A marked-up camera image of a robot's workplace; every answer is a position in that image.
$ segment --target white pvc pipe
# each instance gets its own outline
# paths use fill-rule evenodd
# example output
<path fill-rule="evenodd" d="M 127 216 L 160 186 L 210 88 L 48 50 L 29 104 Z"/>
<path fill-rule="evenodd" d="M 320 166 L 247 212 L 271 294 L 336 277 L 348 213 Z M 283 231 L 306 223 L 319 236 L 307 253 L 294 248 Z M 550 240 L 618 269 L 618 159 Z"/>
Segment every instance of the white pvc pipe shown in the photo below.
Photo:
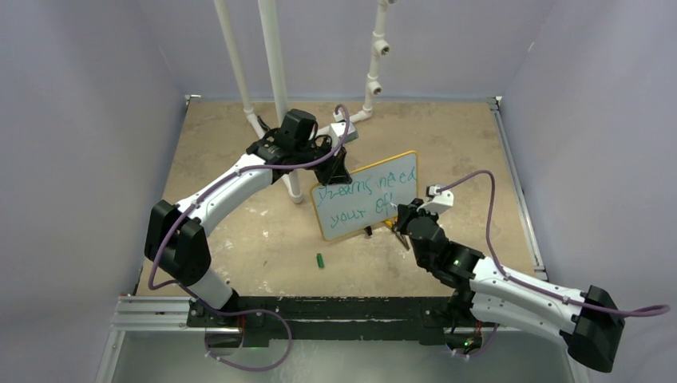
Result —
<path fill-rule="evenodd" d="M 263 27 L 263 42 L 266 45 L 268 69 L 271 72 L 275 111 L 277 112 L 279 126 L 282 126 L 284 115 L 289 112 L 289 100 L 287 99 L 287 82 L 284 79 L 284 67 L 282 66 L 282 47 L 279 43 L 279 25 L 275 0 L 259 0 L 259 13 Z M 294 170 L 284 176 L 282 181 L 287 186 L 291 200 L 294 203 L 303 202 L 299 173 Z"/>
<path fill-rule="evenodd" d="M 388 13 L 389 0 L 378 0 L 378 8 L 376 10 L 376 25 L 374 32 L 371 34 L 371 61 L 369 63 L 369 73 L 366 75 L 366 84 L 364 89 L 364 105 L 362 112 L 364 118 L 371 116 L 371 111 L 374 103 L 374 95 L 381 92 L 381 85 L 378 83 L 378 67 L 381 62 L 381 56 L 386 54 L 390 47 L 383 39 L 386 36 L 386 15 Z"/>
<path fill-rule="evenodd" d="M 225 0 L 214 0 L 214 7 L 216 8 L 216 15 L 219 17 L 219 24 L 221 24 L 221 32 L 224 34 L 226 48 L 228 48 L 228 56 L 231 58 L 231 66 L 233 68 L 233 73 L 235 74 L 237 89 L 240 90 L 240 98 L 242 99 L 244 112 L 247 114 L 247 119 L 249 119 L 249 114 L 254 112 L 254 108 L 251 106 L 247 82 L 244 80 L 244 71 L 242 70 L 242 63 L 240 62 L 240 52 L 238 52 L 237 44 L 235 43 L 235 34 L 232 30 L 230 16 L 228 16 L 228 8 L 226 8 Z"/>
<path fill-rule="evenodd" d="M 289 112 L 287 100 L 287 83 L 284 80 L 282 66 L 282 47 L 279 44 L 279 26 L 277 22 L 277 5 L 275 0 L 259 0 L 259 13 L 263 26 L 263 41 L 266 44 L 268 69 L 271 71 L 273 97 L 279 125 L 282 125 L 284 115 Z"/>
<path fill-rule="evenodd" d="M 263 128 L 261 128 L 261 124 L 259 124 L 259 121 L 254 114 L 254 108 L 251 105 L 249 91 L 247 89 L 247 82 L 244 80 L 244 71 L 242 69 L 242 63 L 240 62 L 240 52 L 237 50 L 235 34 L 232 30 L 231 19 L 228 15 L 228 8 L 226 7 L 225 0 L 214 0 L 214 7 L 216 8 L 216 15 L 219 17 L 221 32 L 223 33 L 224 40 L 226 41 L 228 56 L 231 59 L 231 66 L 233 68 L 233 73 L 235 74 L 237 88 L 240 91 L 240 98 L 242 98 L 244 114 L 247 117 L 247 121 L 249 121 L 249 124 L 254 129 L 254 132 L 256 132 L 256 135 L 261 138 L 265 132 L 263 131 Z M 284 182 L 284 185 L 287 187 L 287 191 L 289 192 L 291 200 L 294 203 L 301 203 L 303 201 L 303 195 L 301 193 L 298 174 L 294 174 L 292 177 L 293 178 L 290 179 L 289 175 L 284 175 L 282 176 L 282 182 Z"/>

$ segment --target white enclosure wall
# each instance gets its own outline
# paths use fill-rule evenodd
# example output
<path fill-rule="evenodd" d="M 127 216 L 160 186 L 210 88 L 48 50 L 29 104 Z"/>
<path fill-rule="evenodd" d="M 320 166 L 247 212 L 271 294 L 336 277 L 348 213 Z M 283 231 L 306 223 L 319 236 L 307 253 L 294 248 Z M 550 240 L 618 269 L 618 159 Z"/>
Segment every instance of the white enclosure wall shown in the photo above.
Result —
<path fill-rule="evenodd" d="M 501 110 L 552 281 L 677 303 L 677 2 L 559 0 Z M 677 315 L 628 319 L 613 373 L 674 381 Z"/>
<path fill-rule="evenodd" d="M 239 94 L 213 0 L 140 0 L 181 90 Z M 554 0 L 400 0 L 390 6 L 381 99 L 503 94 Z M 272 97 L 258 3 L 226 0 L 251 96 Z M 364 95 L 377 0 L 278 0 L 290 97 Z"/>
<path fill-rule="evenodd" d="M 183 97 L 137 1 L 0 1 L 0 381 L 93 381 Z"/>

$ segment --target whiteboard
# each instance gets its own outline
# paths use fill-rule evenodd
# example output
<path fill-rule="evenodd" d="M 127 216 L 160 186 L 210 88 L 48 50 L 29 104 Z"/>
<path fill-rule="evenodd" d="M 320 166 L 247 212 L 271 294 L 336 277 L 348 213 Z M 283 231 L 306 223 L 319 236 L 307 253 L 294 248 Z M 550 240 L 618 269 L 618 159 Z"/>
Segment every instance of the whiteboard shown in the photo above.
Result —
<path fill-rule="evenodd" d="M 360 168 L 350 185 L 316 184 L 311 198 L 322 237 L 329 241 L 397 216 L 391 203 L 410 203 L 418 189 L 418 161 L 410 151 Z"/>

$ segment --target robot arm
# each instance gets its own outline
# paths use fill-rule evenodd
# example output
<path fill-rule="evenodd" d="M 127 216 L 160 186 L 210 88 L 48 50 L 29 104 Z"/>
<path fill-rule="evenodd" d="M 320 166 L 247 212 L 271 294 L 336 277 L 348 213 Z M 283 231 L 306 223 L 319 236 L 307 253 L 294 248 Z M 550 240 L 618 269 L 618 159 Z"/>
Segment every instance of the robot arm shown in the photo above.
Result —
<path fill-rule="evenodd" d="M 449 198 L 453 201 L 446 193 L 450 194 L 430 187 L 428 202 L 414 199 L 408 205 L 398 205 L 396 230 L 409 236 L 417 265 L 456 290 L 450 305 L 453 312 L 448 314 L 455 316 L 457 324 L 472 326 L 481 321 L 511 326 L 563 346 L 587 367 L 611 371 L 625 321 L 619 315 L 575 304 L 617 310 L 609 294 L 596 286 L 590 286 L 588 292 L 557 286 L 508 267 L 502 267 L 504 275 L 480 251 L 447 239 L 437 224 L 438 212 L 446 210 L 440 206 L 448 208 Z"/>
<path fill-rule="evenodd" d="M 290 172 L 289 165 L 311 163 L 327 155 L 344 135 L 354 131 L 351 128 L 345 122 L 336 123 L 326 135 L 315 136 L 315 117 L 292 109 L 280 128 L 268 130 L 235 165 L 202 190 L 175 205 L 164 200 L 157 203 L 148 224 L 145 256 L 155 259 L 172 225 L 187 211 L 162 250 L 159 267 L 210 306 L 221 310 L 236 307 L 238 294 L 210 267 L 207 237 L 244 200 Z M 321 184 L 349 184 L 345 155 L 346 149 L 341 147 L 330 159 L 308 169 Z M 243 170 L 263 165 L 272 166 Z"/>

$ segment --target wooden floor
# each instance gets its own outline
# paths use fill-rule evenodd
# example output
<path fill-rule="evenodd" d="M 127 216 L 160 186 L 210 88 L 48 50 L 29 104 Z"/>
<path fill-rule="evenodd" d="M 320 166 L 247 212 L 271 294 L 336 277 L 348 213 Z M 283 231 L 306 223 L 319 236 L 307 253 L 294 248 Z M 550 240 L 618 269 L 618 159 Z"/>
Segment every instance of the wooden floor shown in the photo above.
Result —
<path fill-rule="evenodd" d="M 332 122 L 334 103 L 292 103 Z M 352 113 L 359 103 L 349 103 Z M 272 103 L 256 112 L 277 126 Z M 449 184 L 470 172 L 489 169 L 496 176 L 497 198 L 492 241 L 501 261 L 533 274 L 512 179 L 493 116 L 486 103 L 381 103 L 369 120 L 358 122 L 359 139 L 346 146 L 350 170 L 409 150 L 418 152 L 419 195 L 429 184 Z M 191 104 L 172 164 L 164 198 L 176 202 L 200 190 L 228 170 L 256 140 L 240 103 Z M 305 200 L 294 204 L 282 182 L 252 196 L 209 237 L 212 268 L 230 279 L 241 295 L 442 296 L 451 289 L 416 266 L 414 255 L 384 227 L 374 235 L 325 242 L 308 191 L 312 172 L 301 171 Z M 489 178 L 479 176 L 454 188 L 454 206 L 440 223 L 447 236 L 489 254 L 485 222 Z M 319 269 L 315 255 L 322 253 Z M 175 286 L 148 290 L 150 263 L 145 261 L 138 295 L 177 296 Z M 158 272 L 156 282 L 168 279 Z"/>

